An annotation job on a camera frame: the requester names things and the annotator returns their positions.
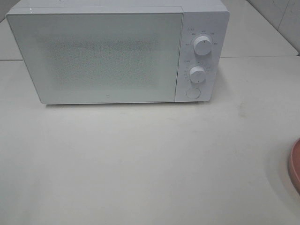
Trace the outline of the lower white timer knob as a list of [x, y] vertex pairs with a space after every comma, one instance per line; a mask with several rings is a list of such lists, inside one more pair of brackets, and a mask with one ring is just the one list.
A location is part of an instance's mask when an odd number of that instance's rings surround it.
[[202, 83], [206, 79], [206, 71], [201, 66], [195, 66], [190, 69], [189, 78], [192, 83]]

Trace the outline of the upper white power knob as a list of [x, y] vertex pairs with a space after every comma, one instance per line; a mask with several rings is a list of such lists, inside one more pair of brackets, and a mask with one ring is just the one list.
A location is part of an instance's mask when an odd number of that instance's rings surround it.
[[205, 34], [197, 36], [193, 41], [193, 48], [196, 55], [204, 56], [211, 52], [213, 41]]

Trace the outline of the white microwave oven body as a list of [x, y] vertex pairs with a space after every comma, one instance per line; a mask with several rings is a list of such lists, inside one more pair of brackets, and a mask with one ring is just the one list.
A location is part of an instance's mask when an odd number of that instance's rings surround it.
[[[9, 15], [167, 13], [182, 14], [175, 99], [172, 102], [209, 101], [230, 17], [226, 6], [219, 0], [22, 0], [9, 10], [6, 19]], [[193, 48], [194, 39], [201, 34], [208, 35], [213, 41], [211, 52], [204, 56], [196, 55]], [[202, 83], [190, 81], [189, 71], [195, 66], [206, 71]], [[198, 99], [186, 96], [190, 88], [201, 91]]]

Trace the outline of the white microwave door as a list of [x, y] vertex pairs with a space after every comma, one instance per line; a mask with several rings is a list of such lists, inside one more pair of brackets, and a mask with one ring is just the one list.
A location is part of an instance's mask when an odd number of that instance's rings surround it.
[[181, 13], [9, 15], [44, 104], [172, 102]]

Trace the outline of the pink round plate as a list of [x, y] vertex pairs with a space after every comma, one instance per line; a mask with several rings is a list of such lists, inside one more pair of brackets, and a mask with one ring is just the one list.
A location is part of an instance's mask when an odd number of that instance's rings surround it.
[[290, 152], [288, 170], [291, 182], [298, 193], [300, 193], [300, 140], [298, 139]]

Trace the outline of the round white door button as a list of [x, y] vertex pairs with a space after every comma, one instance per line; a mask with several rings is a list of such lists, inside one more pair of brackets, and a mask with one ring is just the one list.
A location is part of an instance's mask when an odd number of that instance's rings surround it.
[[201, 91], [198, 88], [190, 88], [186, 92], [186, 96], [190, 99], [198, 99], [201, 95]]

